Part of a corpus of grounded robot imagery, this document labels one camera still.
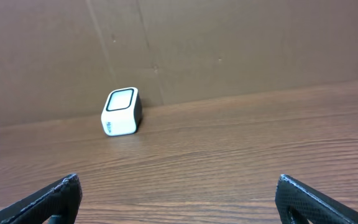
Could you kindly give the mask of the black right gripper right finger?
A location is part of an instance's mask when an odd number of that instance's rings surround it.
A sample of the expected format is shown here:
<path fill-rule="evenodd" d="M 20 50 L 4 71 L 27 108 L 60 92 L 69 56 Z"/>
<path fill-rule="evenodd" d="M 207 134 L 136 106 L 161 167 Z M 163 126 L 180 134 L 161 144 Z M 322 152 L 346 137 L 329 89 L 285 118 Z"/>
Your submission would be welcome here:
<path fill-rule="evenodd" d="M 275 204 L 282 223 L 358 224 L 358 212 L 312 187 L 282 174 Z"/>

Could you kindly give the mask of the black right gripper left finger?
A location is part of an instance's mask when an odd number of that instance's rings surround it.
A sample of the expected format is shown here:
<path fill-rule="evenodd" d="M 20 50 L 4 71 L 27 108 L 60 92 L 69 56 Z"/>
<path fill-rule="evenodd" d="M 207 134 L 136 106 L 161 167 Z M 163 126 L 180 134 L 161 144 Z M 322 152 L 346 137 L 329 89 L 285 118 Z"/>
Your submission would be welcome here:
<path fill-rule="evenodd" d="M 69 174 L 0 210 L 0 224 L 74 224 L 81 199 L 79 177 Z"/>

